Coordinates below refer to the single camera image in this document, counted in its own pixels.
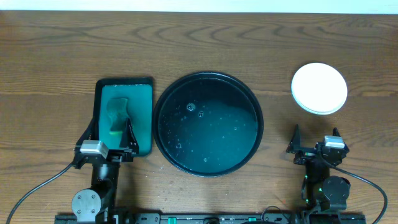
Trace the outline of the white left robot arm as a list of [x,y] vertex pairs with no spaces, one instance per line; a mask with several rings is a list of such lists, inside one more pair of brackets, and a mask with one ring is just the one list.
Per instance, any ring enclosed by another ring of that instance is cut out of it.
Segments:
[[134,215],[125,208],[117,208],[116,192],[122,162],[132,162],[139,152],[129,118],[122,122],[119,149],[109,149],[99,140],[99,125],[92,119],[76,142],[72,166],[81,169],[93,166],[91,187],[75,194],[72,210],[78,223],[135,223]]

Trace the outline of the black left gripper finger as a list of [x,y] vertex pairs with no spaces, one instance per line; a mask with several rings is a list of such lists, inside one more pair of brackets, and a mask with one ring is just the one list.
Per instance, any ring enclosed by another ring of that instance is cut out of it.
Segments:
[[125,125],[126,126],[122,132],[119,148],[131,154],[138,154],[139,145],[134,135],[132,123],[129,118],[126,119]]
[[96,118],[92,118],[85,132],[77,140],[75,146],[80,147],[84,140],[98,140],[98,136],[98,120]]

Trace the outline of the dark green scrub sponge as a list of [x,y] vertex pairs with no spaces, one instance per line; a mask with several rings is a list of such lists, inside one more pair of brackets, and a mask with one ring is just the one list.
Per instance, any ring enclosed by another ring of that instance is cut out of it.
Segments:
[[127,98],[113,98],[108,101],[106,111],[110,120],[110,134],[120,134],[125,130],[126,120],[129,119],[127,104]]

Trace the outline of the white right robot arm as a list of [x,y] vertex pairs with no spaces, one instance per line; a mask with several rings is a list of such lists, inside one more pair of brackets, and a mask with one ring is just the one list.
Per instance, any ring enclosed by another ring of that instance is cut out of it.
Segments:
[[347,208],[351,184],[346,178],[330,174],[330,167],[341,164],[349,153],[336,128],[331,136],[325,136],[314,147],[304,147],[296,126],[286,153],[295,155],[294,164],[305,166],[301,197],[311,209],[338,212]]

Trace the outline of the white plate green stain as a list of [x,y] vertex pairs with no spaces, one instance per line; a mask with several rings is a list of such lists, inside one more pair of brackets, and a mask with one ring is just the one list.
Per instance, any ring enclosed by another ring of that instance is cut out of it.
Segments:
[[291,92],[296,103],[313,114],[327,115],[338,111],[348,97],[342,74],[325,63],[308,63],[293,75]]

